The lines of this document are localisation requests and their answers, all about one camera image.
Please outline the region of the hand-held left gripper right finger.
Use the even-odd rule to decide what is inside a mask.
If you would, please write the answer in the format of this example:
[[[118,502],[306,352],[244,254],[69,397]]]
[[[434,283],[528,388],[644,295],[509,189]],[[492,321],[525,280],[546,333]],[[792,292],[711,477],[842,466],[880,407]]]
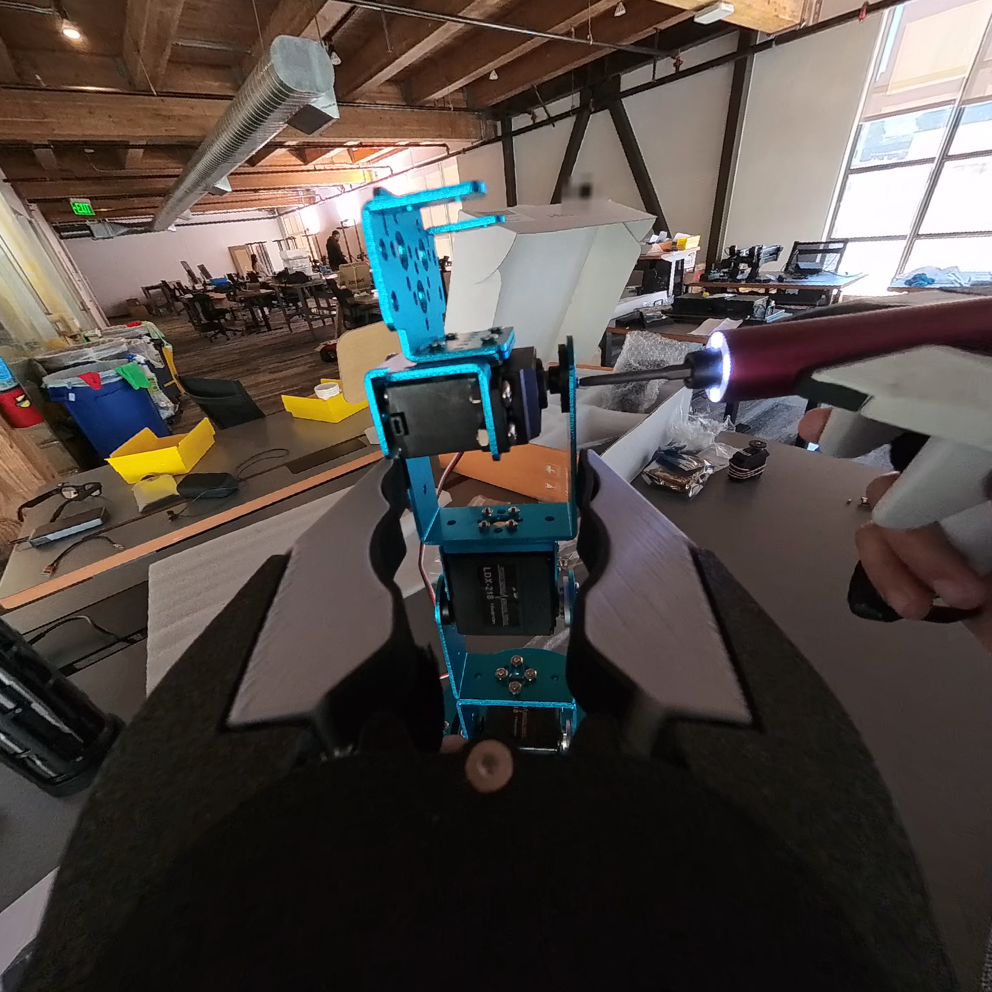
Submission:
[[[577,472],[586,569],[567,646],[583,714],[619,726],[753,722],[695,544],[595,453]]]

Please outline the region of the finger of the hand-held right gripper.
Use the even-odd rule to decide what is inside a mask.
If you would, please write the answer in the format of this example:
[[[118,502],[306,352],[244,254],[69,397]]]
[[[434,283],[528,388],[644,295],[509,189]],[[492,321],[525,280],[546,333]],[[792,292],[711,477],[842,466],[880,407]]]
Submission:
[[[821,440],[991,439],[991,358],[946,345],[821,368],[799,395],[832,407]]]

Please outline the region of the red electric screwdriver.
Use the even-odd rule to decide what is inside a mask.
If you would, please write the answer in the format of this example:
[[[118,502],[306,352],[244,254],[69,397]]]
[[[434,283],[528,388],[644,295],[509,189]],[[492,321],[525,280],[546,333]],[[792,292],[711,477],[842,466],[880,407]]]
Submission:
[[[814,372],[924,345],[990,352],[991,299],[955,294],[936,304],[875,307],[715,331],[679,364],[577,378],[577,387],[680,381],[712,403],[798,395]]]

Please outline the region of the blue toy robot arm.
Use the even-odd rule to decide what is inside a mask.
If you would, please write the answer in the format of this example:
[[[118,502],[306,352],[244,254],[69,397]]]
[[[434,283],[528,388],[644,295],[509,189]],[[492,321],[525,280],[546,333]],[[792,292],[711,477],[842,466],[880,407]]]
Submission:
[[[500,460],[536,440],[550,395],[566,415],[566,479],[577,479],[577,366],[571,338],[546,370],[513,329],[463,335],[444,327],[440,262],[432,237],[488,230],[502,215],[427,228],[422,211],[486,191],[482,181],[396,195],[377,189],[362,212],[369,263],[387,327],[401,354],[365,375],[383,453],[405,471],[422,550],[440,555],[430,585],[448,676],[453,732],[498,735],[523,751],[564,753],[581,714],[564,656],[542,646],[483,654],[468,638],[552,637],[571,624],[578,585],[561,545],[577,538],[574,496],[538,505],[443,508],[432,462],[453,453]]]

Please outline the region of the white foam sheet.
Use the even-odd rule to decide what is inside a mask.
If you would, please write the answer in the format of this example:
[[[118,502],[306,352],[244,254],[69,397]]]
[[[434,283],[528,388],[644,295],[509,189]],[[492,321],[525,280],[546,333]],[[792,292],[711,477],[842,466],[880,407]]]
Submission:
[[[269,520],[175,554],[150,568],[150,616],[147,648],[147,696],[188,651],[210,623],[270,559],[287,564],[289,552],[316,519],[349,490],[309,502]],[[425,588],[419,566],[420,537],[410,511],[402,515],[406,556],[396,574],[403,597]],[[262,625],[272,601],[260,607],[235,606],[228,615],[234,633],[245,632],[255,619]]]

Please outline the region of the black monitor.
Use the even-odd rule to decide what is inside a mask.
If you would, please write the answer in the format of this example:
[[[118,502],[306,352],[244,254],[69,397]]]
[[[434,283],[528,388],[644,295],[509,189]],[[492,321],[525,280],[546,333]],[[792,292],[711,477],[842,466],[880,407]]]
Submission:
[[[848,244],[848,239],[795,241],[783,274],[793,280],[808,280],[819,275],[838,275]]]

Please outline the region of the yellow plastic bin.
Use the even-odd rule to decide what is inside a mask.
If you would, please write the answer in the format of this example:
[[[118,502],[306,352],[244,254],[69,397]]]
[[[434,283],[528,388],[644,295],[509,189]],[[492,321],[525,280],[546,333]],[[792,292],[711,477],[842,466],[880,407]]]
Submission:
[[[307,396],[281,395],[287,413],[298,420],[339,424],[368,409],[366,399],[350,402],[340,379],[321,379]]]
[[[184,476],[213,447],[215,436],[215,427],[207,417],[182,435],[160,438],[150,428],[144,428],[106,460],[129,485],[150,476]]]

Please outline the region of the large window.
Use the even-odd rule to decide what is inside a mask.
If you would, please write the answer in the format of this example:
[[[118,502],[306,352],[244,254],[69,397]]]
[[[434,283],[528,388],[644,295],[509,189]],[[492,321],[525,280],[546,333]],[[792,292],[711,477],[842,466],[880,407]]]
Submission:
[[[990,279],[989,1],[886,14],[829,219],[846,296]]]

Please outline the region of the bubble wrap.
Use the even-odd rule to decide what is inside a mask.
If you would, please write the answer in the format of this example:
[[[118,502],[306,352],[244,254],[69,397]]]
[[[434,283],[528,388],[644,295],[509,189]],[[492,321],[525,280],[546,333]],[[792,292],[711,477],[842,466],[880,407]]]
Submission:
[[[632,330],[624,336],[613,369],[615,373],[624,373],[680,364],[687,354],[701,349],[703,344],[702,339],[674,340],[650,330]],[[675,382],[662,380],[615,384],[606,388],[603,405],[621,413],[650,414],[680,389]]]

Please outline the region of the pale wooden chair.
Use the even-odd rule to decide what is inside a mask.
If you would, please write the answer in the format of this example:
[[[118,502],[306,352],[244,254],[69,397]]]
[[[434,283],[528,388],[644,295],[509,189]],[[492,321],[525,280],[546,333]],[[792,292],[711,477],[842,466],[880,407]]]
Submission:
[[[367,402],[365,377],[389,358],[402,355],[399,334],[384,321],[350,329],[336,341],[342,395],[347,403]]]

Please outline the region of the group of office desks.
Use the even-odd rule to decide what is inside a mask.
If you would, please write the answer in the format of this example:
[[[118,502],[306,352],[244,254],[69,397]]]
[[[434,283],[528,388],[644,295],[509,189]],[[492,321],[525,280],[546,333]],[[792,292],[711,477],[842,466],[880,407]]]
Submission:
[[[305,329],[331,341],[381,317],[378,294],[365,263],[329,263],[315,236],[297,235],[229,248],[233,271],[213,277],[204,265],[181,262],[185,279],[142,287],[150,314],[183,315],[202,336]]]

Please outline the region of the grey trash bin with liner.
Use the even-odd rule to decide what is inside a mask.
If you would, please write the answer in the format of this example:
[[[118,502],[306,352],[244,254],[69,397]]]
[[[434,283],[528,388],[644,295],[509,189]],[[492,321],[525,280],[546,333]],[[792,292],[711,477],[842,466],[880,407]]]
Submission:
[[[166,368],[165,359],[155,343],[145,336],[103,338],[60,351],[39,353],[33,358],[48,374],[94,363],[109,363],[116,368],[129,361],[144,362],[155,369]]]

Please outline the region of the red fire extinguisher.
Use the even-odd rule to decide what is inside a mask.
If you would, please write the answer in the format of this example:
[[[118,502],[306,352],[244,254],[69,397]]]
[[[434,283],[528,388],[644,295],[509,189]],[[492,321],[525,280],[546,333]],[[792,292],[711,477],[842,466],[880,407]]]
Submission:
[[[0,400],[1,415],[9,428],[26,429],[44,423],[43,414],[20,384],[2,384]]]

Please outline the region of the orange and white cardboard box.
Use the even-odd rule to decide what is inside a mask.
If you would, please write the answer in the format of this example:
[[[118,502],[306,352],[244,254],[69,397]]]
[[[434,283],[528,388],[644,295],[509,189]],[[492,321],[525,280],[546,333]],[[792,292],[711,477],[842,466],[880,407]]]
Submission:
[[[546,366],[570,336],[578,370],[587,371],[598,364],[599,341],[654,222],[610,200],[573,200],[510,208],[502,222],[457,231],[446,331],[511,328],[516,346],[533,346]],[[655,386],[659,395],[644,414],[608,408],[609,386],[577,395],[579,445],[605,442],[606,463],[628,481],[688,415],[688,390]]]

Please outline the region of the silver air duct capped end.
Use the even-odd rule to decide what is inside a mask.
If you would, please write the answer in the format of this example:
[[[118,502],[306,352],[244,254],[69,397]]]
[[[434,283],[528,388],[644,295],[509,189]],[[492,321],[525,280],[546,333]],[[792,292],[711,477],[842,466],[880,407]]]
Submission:
[[[327,48],[281,35],[247,77],[155,214],[160,232],[205,195],[228,195],[230,175],[286,127],[314,135],[340,118]]]

